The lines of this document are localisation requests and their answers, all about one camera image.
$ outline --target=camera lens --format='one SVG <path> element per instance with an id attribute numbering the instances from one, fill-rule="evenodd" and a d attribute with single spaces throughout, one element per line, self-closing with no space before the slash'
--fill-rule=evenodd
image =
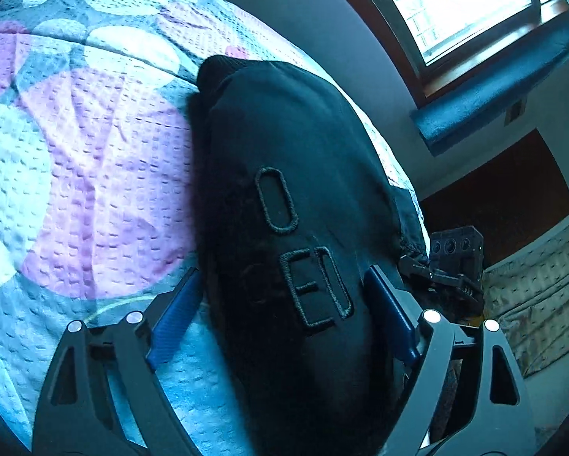
<path id="1" fill-rule="evenodd" d="M 447 240 L 445 242 L 445 253 L 453 253 L 455 251 L 455 240 Z"/>

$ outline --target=wooden window frame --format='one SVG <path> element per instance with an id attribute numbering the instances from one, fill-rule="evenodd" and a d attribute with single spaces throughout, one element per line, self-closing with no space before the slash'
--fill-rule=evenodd
<path id="1" fill-rule="evenodd" d="M 565 0 L 550 0 L 544 4 L 540 0 L 532 0 L 529 7 L 469 38 L 426 66 L 406 22 L 392 0 L 347 2 L 388 53 L 418 108 L 455 89 L 496 60 L 513 53 L 523 45 L 530 33 L 548 32 L 549 23 L 569 11 L 569 4 Z"/>

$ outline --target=white wall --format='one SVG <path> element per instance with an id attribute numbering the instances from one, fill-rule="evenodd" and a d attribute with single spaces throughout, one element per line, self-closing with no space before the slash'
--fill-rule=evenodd
<path id="1" fill-rule="evenodd" d="M 420 199 L 481 166 L 534 128 L 569 186 L 569 61 L 529 95 L 526 113 L 517 121 L 504 127 L 502 115 L 434 158 L 409 118 L 414 104 L 401 77 L 345 0 L 229 1 L 302 48 L 340 84 L 389 142 Z M 558 426 L 569 411 L 569 354 L 530 377 L 527 386 L 539 426 Z"/>

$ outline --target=black garment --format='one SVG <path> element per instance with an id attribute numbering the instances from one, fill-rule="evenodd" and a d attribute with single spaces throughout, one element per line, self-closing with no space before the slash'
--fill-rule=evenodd
<path id="1" fill-rule="evenodd" d="M 389 362 L 361 279 L 379 264 L 402 287 L 401 240 L 418 237 L 402 237 L 393 189 L 337 88 L 288 63 L 221 56 L 197 83 L 211 308 L 258 443 L 277 456 L 375 454 Z"/>

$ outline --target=bed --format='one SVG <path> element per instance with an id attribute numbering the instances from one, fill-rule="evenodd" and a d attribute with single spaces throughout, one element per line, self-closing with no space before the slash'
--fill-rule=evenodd
<path id="1" fill-rule="evenodd" d="M 143 310 L 196 265 L 185 108 L 213 54 L 282 60 L 334 84 L 225 0 L 0 3 L 0 415 L 28 448 L 66 325 Z M 423 221 L 386 141 L 346 99 Z M 206 303 L 157 374 L 203 454 L 253 454 Z M 143 444 L 110 383 L 126 435 Z"/>

